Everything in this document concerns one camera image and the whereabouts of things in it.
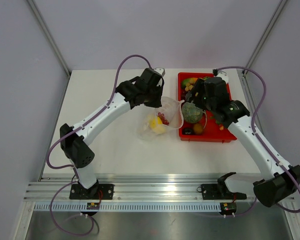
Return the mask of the dark red grape bunch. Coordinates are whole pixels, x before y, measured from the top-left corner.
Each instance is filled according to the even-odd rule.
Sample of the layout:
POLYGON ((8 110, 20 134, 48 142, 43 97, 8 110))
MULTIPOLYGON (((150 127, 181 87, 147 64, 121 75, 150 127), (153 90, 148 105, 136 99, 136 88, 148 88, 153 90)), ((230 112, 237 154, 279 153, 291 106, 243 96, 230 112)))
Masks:
POLYGON ((181 94, 181 100, 185 100, 187 101, 191 96, 191 93, 190 92, 187 92, 187 91, 184 91, 182 94, 181 94))

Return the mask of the clear zip top bag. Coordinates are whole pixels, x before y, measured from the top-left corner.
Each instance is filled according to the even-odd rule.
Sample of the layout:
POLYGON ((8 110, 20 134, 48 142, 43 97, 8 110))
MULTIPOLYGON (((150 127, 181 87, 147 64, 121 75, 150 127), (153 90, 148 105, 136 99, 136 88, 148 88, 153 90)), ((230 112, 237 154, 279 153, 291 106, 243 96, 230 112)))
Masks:
POLYGON ((142 140, 152 140, 168 132, 180 129, 184 124, 182 104, 184 100, 178 101, 163 96, 161 107, 151 108, 144 114, 136 134, 142 140))

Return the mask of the pink red grape bunch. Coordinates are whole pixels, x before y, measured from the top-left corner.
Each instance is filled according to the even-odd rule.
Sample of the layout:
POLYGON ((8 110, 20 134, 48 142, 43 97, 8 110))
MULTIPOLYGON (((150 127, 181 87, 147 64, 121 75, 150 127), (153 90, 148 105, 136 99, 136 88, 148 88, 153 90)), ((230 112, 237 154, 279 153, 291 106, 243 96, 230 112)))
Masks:
POLYGON ((161 123, 168 126, 169 125, 169 121, 167 120, 167 118, 165 117, 165 115, 161 112, 159 112, 157 114, 157 117, 160 119, 161 123))

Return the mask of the yellow mango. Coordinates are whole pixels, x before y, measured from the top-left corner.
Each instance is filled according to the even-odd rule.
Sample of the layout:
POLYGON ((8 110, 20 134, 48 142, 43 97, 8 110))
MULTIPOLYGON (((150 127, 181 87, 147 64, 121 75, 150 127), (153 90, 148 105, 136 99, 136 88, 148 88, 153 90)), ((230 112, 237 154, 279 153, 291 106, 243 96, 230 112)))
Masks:
POLYGON ((164 124, 158 116, 155 116, 149 121, 149 127, 157 135, 161 135, 166 132, 164 124))

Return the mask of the small orange fruit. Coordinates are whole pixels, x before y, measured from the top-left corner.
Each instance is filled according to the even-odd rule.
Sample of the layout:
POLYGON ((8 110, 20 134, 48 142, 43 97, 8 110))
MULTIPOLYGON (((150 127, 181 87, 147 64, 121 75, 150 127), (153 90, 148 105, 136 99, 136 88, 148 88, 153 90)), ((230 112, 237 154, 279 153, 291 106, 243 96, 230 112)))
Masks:
POLYGON ((195 123, 192 129, 195 135, 202 135, 205 127, 200 123, 195 123))

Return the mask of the black dark fruit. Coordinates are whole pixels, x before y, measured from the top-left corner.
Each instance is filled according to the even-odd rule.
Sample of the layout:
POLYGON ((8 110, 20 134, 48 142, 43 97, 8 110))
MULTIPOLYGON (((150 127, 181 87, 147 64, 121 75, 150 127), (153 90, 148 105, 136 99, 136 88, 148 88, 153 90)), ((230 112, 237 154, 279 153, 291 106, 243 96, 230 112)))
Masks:
POLYGON ((183 135, 194 135, 194 130, 191 127, 185 127, 182 130, 183 135))

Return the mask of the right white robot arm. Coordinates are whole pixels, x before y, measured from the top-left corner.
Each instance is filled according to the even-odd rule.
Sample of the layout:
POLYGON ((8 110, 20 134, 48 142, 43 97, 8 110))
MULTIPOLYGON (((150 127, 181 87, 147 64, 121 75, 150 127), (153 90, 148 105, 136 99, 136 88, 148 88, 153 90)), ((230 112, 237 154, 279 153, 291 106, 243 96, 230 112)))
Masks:
POLYGON ((253 183, 253 193, 261 204, 270 208, 295 192, 300 194, 300 165, 291 165, 275 151, 245 105, 231 99, 225 80, 199 78, 186 94, 186 101, 212 113, 249 153, 262 176, 253 183))

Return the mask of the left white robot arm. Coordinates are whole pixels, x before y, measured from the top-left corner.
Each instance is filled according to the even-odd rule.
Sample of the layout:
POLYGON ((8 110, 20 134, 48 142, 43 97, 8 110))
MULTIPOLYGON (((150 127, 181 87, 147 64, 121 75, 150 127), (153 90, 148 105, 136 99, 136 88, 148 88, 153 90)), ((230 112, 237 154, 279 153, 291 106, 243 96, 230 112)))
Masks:
POLYGON ((73 126, 65 123, 60 127, 61 150, 73 164, 78 177, 77 183, 71 187, 70 199, 90 200, 102 196, 102 188, 91 164, 95 153, 90 145, 114 120, 134 107, 161 107, 164 75, 164 68, 148 67, 140 76, 121 82, 110 99, 81 122, 73 126))

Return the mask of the tan longan bunch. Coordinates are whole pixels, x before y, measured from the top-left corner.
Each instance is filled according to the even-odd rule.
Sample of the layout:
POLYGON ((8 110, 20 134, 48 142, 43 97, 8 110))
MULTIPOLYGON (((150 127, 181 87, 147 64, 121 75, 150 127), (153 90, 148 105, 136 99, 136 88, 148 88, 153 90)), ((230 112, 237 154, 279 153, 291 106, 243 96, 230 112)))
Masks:
POLYGON ((186 92, 189 92, 189 91, 192 90, 193 87, 194 87, 193 84, 187 83, 187 84, 185 85, 184 90, 185 90, 186 92))

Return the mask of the green netted melon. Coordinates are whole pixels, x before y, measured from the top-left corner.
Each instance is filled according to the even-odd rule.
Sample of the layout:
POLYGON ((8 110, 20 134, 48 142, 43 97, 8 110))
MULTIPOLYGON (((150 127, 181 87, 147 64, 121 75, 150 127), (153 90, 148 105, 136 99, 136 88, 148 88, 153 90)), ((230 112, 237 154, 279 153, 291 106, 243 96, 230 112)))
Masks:
POLYGON ((190 124, 195 124, 203 118, 203 110, 191 102, 182 105, 181 113, 184 121, 190 124))

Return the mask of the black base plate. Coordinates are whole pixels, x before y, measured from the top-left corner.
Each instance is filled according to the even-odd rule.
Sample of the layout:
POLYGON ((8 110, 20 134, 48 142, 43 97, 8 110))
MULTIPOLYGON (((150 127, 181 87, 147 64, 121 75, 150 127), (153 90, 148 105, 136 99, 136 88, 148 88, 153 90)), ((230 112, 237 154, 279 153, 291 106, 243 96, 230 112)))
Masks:
POLYGON ((240 192, 230 192, 225 185, 219 183, 203 183, 196 188, 203 200, 246 200, 247 195, 240 192))
POLYGON ((70 200, 112 200, 114 195, 114 184, 95 184, 86 189, 80 183, 73 184, 70 189, 70 200))

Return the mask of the aluminium rail beam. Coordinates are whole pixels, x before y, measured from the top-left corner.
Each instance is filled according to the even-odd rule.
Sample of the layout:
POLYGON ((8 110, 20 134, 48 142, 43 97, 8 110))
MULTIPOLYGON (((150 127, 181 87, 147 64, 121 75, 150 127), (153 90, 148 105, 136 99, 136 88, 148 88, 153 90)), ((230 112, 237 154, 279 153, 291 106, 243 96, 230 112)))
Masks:
MULTIPOLYGON (((30 182, 23 200, 41 202, 72 180, 73 175, 45 174, 40 180, 30 182)), ((101 184, 113 184, 114 202, 203 202, 198 192, 201 184, 215 183, 213 174, 106 174, 97 176, 101 184)))

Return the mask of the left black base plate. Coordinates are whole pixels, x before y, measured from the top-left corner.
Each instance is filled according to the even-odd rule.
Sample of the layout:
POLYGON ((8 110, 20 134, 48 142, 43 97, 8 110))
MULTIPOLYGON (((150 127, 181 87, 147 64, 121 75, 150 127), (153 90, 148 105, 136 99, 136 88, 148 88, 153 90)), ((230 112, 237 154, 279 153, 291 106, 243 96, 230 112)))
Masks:
POLYGON ((73 184, 70 189, 70 200, 112 200, 114 195, 114 184, 95 184, 86 189, 80 183, 73 184))

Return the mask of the right aluminium frame post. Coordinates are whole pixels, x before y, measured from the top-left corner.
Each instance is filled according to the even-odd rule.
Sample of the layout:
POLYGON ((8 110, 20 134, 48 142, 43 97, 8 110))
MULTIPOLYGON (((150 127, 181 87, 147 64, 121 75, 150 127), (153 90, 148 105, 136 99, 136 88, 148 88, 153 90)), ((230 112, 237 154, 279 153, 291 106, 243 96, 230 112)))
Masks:
POLYGON ((274 9, 265 29, 263 30, 254 50, 252 51, 245 67, 251 68, 253 64, 255 63, 258 55, 261 53, 263 47, 267 43, 268 38, 270 37, 272 31, 274 30, 276 24, 278 23, 282 13, 285 11, 285 8, 287 7, 289 0, 280 0, 274 9))

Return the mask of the left aluminium frame post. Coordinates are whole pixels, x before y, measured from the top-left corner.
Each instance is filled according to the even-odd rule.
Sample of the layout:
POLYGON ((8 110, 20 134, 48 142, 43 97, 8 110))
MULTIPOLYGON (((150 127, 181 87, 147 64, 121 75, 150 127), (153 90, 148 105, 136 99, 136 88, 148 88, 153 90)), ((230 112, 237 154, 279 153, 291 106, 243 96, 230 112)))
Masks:
POLYGON ((27 3, 30 11, 33 14, 34 19, 39 25, 40 31, 42 32, 43 36, 45 37, 48 45, 50 46, 54 56, 56 57, 60 67, 62 68, 63 72, 65 73, 67 79, 69 80, 71 77, 72 71, 70 70, 68 64, 66 63, 66 60, 60 51, 58 45, 56 44, 56 41, 36 3, 35 0, 25 0, 27 3))

